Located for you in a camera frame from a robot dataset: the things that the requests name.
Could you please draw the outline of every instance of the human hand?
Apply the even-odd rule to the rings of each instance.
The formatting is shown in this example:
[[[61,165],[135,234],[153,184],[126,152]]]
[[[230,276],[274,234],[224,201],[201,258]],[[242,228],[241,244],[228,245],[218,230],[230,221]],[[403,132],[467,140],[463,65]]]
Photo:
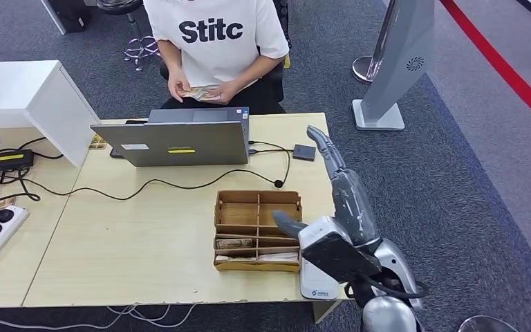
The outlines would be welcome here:
[[[190,84],[182,68],[171,67],[169,69],[168,90],[174,99],[183,102],[184,92],[190,90]]]
[[[213,97],[220,97],[217,100],[206,100],[205,102],[209,102],[212,104],[221,104],[226,105],[229,104],[231,99],[241,91],[243,87],[235,80],[223,82],[221,85],[219,85],[216,88],[208,89],[207,90],[207,97],[213,98]]]

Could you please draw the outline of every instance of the robotic hand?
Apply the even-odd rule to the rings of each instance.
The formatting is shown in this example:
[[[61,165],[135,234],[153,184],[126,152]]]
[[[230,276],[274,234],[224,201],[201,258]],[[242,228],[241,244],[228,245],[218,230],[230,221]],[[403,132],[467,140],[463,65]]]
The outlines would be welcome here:
[[[338,282],[363,308],[361,331],[423,331],[413,310],[422,310],[426,288],[416,282],[398,247],[378,232],[359,176],[320,129],[308,126],[333,186],[335,216],[306,225],[281,211],[272,213],[282,232],[300,241],[302,256]]]

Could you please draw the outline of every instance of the cable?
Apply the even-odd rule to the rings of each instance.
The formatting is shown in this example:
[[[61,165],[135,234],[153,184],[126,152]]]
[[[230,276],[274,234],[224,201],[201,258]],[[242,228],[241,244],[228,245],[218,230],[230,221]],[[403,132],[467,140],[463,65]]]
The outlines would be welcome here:
[[[120,313],[117,312],[117,317],[108,325],[105,326],[98,326],[98,325],[92,325],[92,324],[75,324],[75,325],[67,325],[67,326],[40,326],[40,325],[21,325],[21,324],[15,324],[15,323],[9,323],[5,322],[3,320],[0,320],[1,325],[6,325],[10,327],[15,327],[16,329],[40,329],[40,330],[49,330],[49,331],[60,331],[60,330],[66,330],[66,329],[75,329],[77,327],[90,327],[92,329],[97,330],[105,330],[109,327],[113,326],[123,315],[131,314],[132,311],[136,309],[137,305],[133,306],[126,306],[123,311]]]
[[[0,197],[0,201],[4,201],[6,199],[12,199],[14,197],[21,197],[21,196],[27,196],[32,201],[36,201],[36,202],[39,202],[41,200],[41,197],[39,195],[31,194],[30,192],[22,192],[20,194],[13,194],[13,195],[7,195],[7,196]]]
[[[27,147],[30,144],[33,144],[35,142],[39,142],[40,140],[44,140],[44,139],[45,138],[42,137],[42,138],[37,138],[35,140],[31,140],[31,141],[23,144],[22,146],[20,146],[19,149],[23,149],[23,148]],[[250,141],[249,144],[251,144],[251,145],[253,145],[253,144],[265,144],[265,145],[270,145],[270,146],[278,148],[278,149],[270,149],[270,150],[253,150],[253,151],[256,151],[255,153],[270,152],[270,151],[284,151],[284,152],[286,152],[286,154],[288,156],[288,166],[286,168],[286,173],[284,174],[284,178],[283,178],[282,181],[281,180],[275,180],[275,181],[274,180],[270,180],[269,178],[266,178],[265,176],[263,176],[263,175],[261,175],[259,173],[253,172],[251,170],[248,170],[248,169],[231,169],[230,171],[227,171],[227,172],[221,174],[219,177],[215,178],[213,181],[210,181],[208,183],[204,183],[202,185],[195,185],[195,186],[177,185],[177,184],[170,183],[170,182],[167,182],[167,181],[164,181],[164,180],[153,178],[153,179],[147,181],[146,183],[144,183],[139,188],[139,190],[137,190],[133,194],[131,194],[131,195],[127,196],[127,197],[116,197],[116,196],[109,195],[109,194],[104,193],[104,192],[102,192],[100,190],[97,190],[97,189],[94,189],[94,188],[90,188],[90,187],[81,187],[81,188],[72,190],[70,192],[55,192],[55,191],[53,191],[51,189],[48,189],[46,186],[44,186],[44,185],[42,185],[42,184],[40,184],[40,183],[38,183],[36,181],[33,181],[33,180],[25,178],[25,176],[30,171],[30,169],[27,167],[27,168],[23,168],[23,169],[17,170],[17,176],[8,176],[8,175],[6,175],[7,172],[1,172],[0,173],[0,185],[10,184],[10,183],[19,181],[20,184],[21,184],[21,187],[23,188],[23,191],[24,191],[23,193],[20,193],[20,194],[13,194],[13,195],[8,195],[8,196],[5,196],[5,197],[1,197],[0,201],[2,201],[4,199],[9,199],[9,198],[13,198],[13,197],[20,197],[20,196],[27,196],[32,201],[40,201],[41,197],[39,195],[29,192],[29,190],[28,190],[28,188],[26,186],[26,181],[29,182],[29,183],[32,183],[32,184],[34,184],[34,185],[36,185],[36,186],[38,186],[40,188],[42,188],[43,190],[46,190],[50,194],[54,194],[56,196],[68,196],[68,195],[74,194],[74,193],[82,191],[82,190],[88,190],[88,191],[92,191],[92,192],[96,192],[98,194],[101,194],[102,196],[105,196],[107,198],[115,199],[117,201],[126,201],[126,200],[129,200],[129,199],[132,199],[133,197],[135,197],[139,193],[141,193],[141,191],[143,191],[143,189],[148,184],[154,183],[154,182],[163,183],[165,185],[168,185],[168,186],[171,186],[171,187],[175,187],[175,188],[178,188],[178,189],[183,189],[183,190],[195,190],[195,189],[200,189],[200,188],[204,188],[204,187],[208,187],[210,185],[213,185],[217,181],[221,180],[223,177],[227,176],[228,174],[234,173],[234,172],[243,172],[243,173],[253,174],[253,175],[255,175],[255,176],[259,177],[259,178],[262,178],[263,180],[265,180],[265,181],[267,181],[269,183],[272,183],[277,188],[282,188],[283,185],[286,184],[286,181],[288,180],[288,174],[290,173],[290,159],[291,159],[290,151],[292,151],[292,150],[284,149],[283,147],[281,147],[279,145],[276,145],[276,144],[273,144],[273,143],[268,143],[268,142],[262,142],[262,141]],[[49,159],[61,158],[60,156],[50,157],[50,156],[44,156],[44,155],[41,155],[41,154],[38,154],[38,155],[43,156],[44,158],[49,158]]]
[[[188,316],[190,316],[190,313],[192,313],[192,309],[194,309],[194,307],[197,306],[197,305],[198,305],[198,303],[193,304],[190,307],[190,309],[188,309],[188,312],[186,313],[186,316],[184,316],[184,318],[179,323],[173,324],[173,325],[163,325],[163,324],[156,323],[156,322],[158,322],[160,320],[163,320],[166,317],[166,315],[170,311],[170,305],[166,308],[166,311],[164,312],[164,315],[162,315],[161,317],[158,317],[158,318],[146,318],[137,309],[134,309],[133,312],[129,313],[129,315],[131,317],[137,319],[137,320],[142,320],[144,322],[148,322],[148,323],[150,323],[152,325],[155,325],[157,327],[161,327],[163,329],[170,329],[170,328],[178,327],[178,326],[184,324],[184,322],[186,322],[186,320],[188,319]],[[112,309],[110,306],[108,306],[107,309],[109,309],[113,313],[119,313],[119,311],[116,311],[116,310]]]
[[[250,171],[248,169],[232,169],[226,173],[223,173],[221,174],[218,178],[215,178],[213,181],[211,182],[208,182],[208,183],[204,183],[202,185],[195,185],[195,186],[192,186],[192,187],[186,187],[186,186],[183,186],[183,185],[176,185],[176,184],[173,184],[173,183],[170,183],[170,182],[167,182],[167,181],[164,181],[164,180],[160,180],[159,178],[153,178],[149,181],[147,181],[146,183],[144,183],[136,192],[132,193],[131,195],[127,196],[127,197],[116,197],[116,196],[112,196],[112,195],[109,195],[109,194],[106,194],[100,190],[97,190],[97,189],[94,189],[94,188],[90,188],[90,187],[82,187],[82,188],[78,188],[78,189],[74,189],[73,191],[71,192],[55,192],[53,190],[50,190],[48,189],[47,187],[45,187],[44,185],[41,185],[33,180],[29,180],[27,178],[24,178],[23,181],[27,181],[29,183],[33,183],[34,185],[42,188],[43,190],[46,190],[47,192],[49,192],[50,194],[54,194],[56,196],[68,196],[68,195],[71,195],[71,194],[74,194],[76,192],[79,192],[79,191],[82,191],[82,190],[89,190],[89,191],[92,191],[92,192],[96,192],[98,194],[101,194],[102,196],[105,196],[105,197],[108,197],[110,199],[115,199],[117,201],[127,201],[129,199],[132,199],[133,197],[137,196],[139,193],[141,193],[141,191],[143,191],[143,189],[150,183],[153,183],[153,182],[159,182],[159,183],[163,183],[165,185],[169,185],[171,187],[175,187],[175,188],[178,188],[178,189],[184,189],[184,190],[194,190],[194,189],[200,189],[200,188],[204,188],[204,187],[208,187],[212,184],[214,184],[215,182],[221,180],[223,177],[227,176],[228,174],[231,174],[231,173],[234,173],[234,172],[243,172],[243,173],[250,173],[250,174],[253,174],[255,176],[258,176],[259,178],[262,178],[263,180],[266,180],[267,182],[269,183],[274,183],[275,181],[272,181],[270,180],[269,178],[266,178],[265,176],[259,174],[259,173],[256,173],[256,172],[253,172],[253,171]]]
[[[392,288],[388,288],[380,284],[379,282],[371,279],[368,276],[363,276],[362,279],[363,279],[364,284],[369,284],[373,287],[376,287],[377,289],[386,293],[387,295],[396,297],[398,299],[420,299],[422,297],[426,297],[429,294],[428,286],[423,282],[419,282],[418,280],[416,281],[416,284],[420,286],[422,290],[418,293],[406,293],[406,292],[400,292]],[[345,285],[345,295],[347,295],[347,297],[349,298],[354,297],[354,295],[349,291],[352,288],[351,284],[352,283],[349,282],[347,283],[347,285]]]
[[[281,183],[277,183],[277,184],[274,183],[276,188],[282,188],[283,185],[286,184],[286,180],[288,180],[288,174],[290,173],[290,163],[291,163],[291,160],[292,160],[292,158],[290,157],[290,150],[284,149],[283,147],[281,147],[281,146],[279,146],[277,144],[264,142],[264,141],[261,141],[261,140],[250,140],[249,141],[249,145],[253,145],[253,144],[265,144],[265,145],[270,145],[271,147],[277,147],[278,149],[285,151],[286,154],[288,155],[288,168],[286,168],[286,175],[284,175],[284,179],[281,181]]]
[[[34,140],[30,140],[29,142],[27,142],[27,143],[23,144],[22,146],[20,146],[20,147],[18,148],[18,150],[23,150],[24,147],[27,147],[28,145],[31,145],[31,144],[33,144],[33,143],[36,143],[36,142],[39,142],[40,140],[45,140],[45,139],[46,139],[45,137],[41,137],[41,138],[36,138],[36,139],[34,139]],[[36,156],[40,156],[40,157],[42,157],[42,158],[46,158],[46,159],[60,159],[60,158],[64,157],[63,154],[60,154],[60,155],[58,155],[58,156],[54,156],[54,157],[52,157],[52,156],[45,156],[45,155],[40,154],[40,153],[37,153],[37,152],[35,152],[35,151],[33,152],[33,154],[36,155]]]

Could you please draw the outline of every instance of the divider compartment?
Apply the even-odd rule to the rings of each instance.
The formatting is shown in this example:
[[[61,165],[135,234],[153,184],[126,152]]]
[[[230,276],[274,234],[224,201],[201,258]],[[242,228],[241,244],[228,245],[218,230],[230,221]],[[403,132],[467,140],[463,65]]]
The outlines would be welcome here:
[[[302,220],[301,199],[297,192],[220,191],[215,205],[214,239],[217,270],[280,270],[297,272],[300,268],[299,242],[282,233],[272,218],[281,210],[294,220]],[[216,249],[219,239],[251,239],[251,248]],[[262,261],[260,255],[266,256]],[[217,259],[229,257],[228,260]]]

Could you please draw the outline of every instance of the red floor line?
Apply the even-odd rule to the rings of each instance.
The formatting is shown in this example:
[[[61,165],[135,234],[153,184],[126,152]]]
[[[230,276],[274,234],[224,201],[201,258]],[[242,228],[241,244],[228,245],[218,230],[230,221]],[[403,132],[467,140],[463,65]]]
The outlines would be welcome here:
[[[453,0],[440,0],[461,30],[514,92],[531,108],[531,87],[477,30]]]

